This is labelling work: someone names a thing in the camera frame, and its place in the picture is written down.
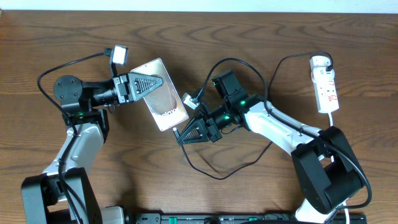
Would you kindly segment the silver smartphone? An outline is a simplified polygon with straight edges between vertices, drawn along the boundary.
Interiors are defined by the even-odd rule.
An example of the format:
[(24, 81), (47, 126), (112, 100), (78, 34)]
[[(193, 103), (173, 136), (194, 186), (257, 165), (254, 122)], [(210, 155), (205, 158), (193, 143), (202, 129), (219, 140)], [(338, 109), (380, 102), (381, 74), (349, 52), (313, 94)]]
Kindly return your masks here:
[(165, 131), (186, 121), (189, 116), (160, 58), (147, 62), (131, 72), (152, 75), (163, 79), (163, 84), (144, 97), (160, 131)]

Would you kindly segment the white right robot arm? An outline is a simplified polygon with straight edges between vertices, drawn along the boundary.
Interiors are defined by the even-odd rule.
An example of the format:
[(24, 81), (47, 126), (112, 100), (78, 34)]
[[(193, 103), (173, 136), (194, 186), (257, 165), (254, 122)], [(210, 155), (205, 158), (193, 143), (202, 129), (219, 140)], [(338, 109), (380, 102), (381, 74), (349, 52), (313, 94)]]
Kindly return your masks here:
[(223, 105), (197, 111), (182, 132), (180, 146), (216, 142), (232, 124), (260, 134), (292, 157), (304, 202), (295, 212), (300, 222), (326, 223), (345, 202), (369, 183), (343, 132), (307, 126), (275, 109), (261, 95), (248, 95), (235, 73), (228, 70), (212, 79)]

